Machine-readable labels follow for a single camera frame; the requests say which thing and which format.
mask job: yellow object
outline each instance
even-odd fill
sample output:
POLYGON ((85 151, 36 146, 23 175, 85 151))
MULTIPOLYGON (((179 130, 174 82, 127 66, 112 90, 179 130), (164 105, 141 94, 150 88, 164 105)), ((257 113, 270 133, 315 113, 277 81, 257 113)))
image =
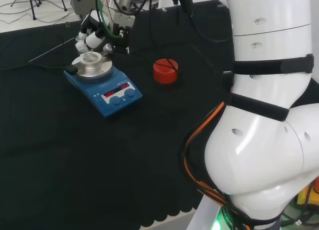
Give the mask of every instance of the yellow object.
MULTIPOLYGON (((303 205, 306 202, 307 192, 308 192, 309 185, 305 187, 299 194, 298 194, 298 205, 303 205)), ((311 190, 308 204, 318 205, 319 206, 319 194, 311 190)))

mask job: blue knob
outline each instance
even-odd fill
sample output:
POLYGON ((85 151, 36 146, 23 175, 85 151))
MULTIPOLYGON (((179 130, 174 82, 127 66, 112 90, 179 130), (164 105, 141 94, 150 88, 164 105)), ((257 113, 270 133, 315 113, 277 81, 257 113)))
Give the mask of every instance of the blue knob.
POLYGON ((135 97, 135 90, 133 90, 132 88, 127 89, 124 92, 125 96, 129 97, 129 98, 134 98, 135 97))
POLYGON ((121 104, 121 98, 119 97, 112 97, 110 99, 110 103, 118 107, 121 104))

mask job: green cable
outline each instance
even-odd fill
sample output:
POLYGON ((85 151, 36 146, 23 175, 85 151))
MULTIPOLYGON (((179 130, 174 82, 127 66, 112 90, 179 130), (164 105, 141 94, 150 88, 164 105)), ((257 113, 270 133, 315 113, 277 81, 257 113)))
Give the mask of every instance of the green cable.
POLYGON ((105 22, 104 17, 103 17, 103 6, 102 6, 101 0, 98 0, 98 8, 99 8, 99 13, 101 14, 101 18, 102 18, 103 24, 104 24, 105 29, 107 30, 108 34, 109 34, 112 38, 122 38, 121 36, 116 36, 116 35, 114 35, 114 34, 110 31, 109 27, 106 25, 106 22, 105 22))

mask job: black strap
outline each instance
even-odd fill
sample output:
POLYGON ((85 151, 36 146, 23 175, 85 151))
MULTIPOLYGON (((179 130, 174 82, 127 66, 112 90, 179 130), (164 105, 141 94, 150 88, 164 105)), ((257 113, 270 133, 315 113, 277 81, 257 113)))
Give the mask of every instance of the black strap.
POLYGON ((312 73, 315 58, 312 54, 306 57, 269 60, 269 61, 247 61, 234 64, 234 73, 240 75, 272 75, 288 73, 312 73))
POLYGON ((289 113, 289 109, 234 93, 231 94, 229 105, 278 121, 285 121, 289 113))
POLYGON ((230 229, 238 229, 241 230, 241 225, 236 225, 236 222, 239 222, 241 224, 247 225, 247 226, 252 226, 252 229, 254 229, 254 226, 261 226, 261 225, 267 225, 267 224, 272 224, 273 222, 276 222, 277 220, 280 219, 282 211, 278 216, 276 216, 273 219, 268 219, 268 220, 258 220, 258 219, 247 219, 245 217, 241 217, 240 215, 234 214, 228 207, 223 206, 222 207, 222 215, 225 218, 225 222, 227 223, 228 227, 230 229))

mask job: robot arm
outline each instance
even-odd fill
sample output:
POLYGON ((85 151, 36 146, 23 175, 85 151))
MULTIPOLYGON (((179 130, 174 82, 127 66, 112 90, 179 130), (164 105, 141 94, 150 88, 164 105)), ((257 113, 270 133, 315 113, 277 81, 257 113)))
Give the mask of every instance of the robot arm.
POLYGON ((228 105, 206 145, 205 164, 235 207, 251 219, 273 220, 256 228, 279 229, 275 222, 288 202, 319 175, 319 132, 312 128, 319 124, 319 105, 289 111, 311 79, 310 0, 227 2, 235 53, 232 96, 269 110, 264 115, 228 105), (286 65, 295 61, 297 71, 286 65), (288 116, 269 115, 276 108, 288 116))
POLYGON ((80 32, 76 40, 76 48, 80 53, 91 50, 105 53, 128 54, 128 43, 130 29, 134 24, 135 17, 127 16, 119 11, 111 9, 109 13, 104 13, 105 22, 110 31, 120 38, 113 39, 100 22, 96 10, 91 11, 81 23, 80 32))

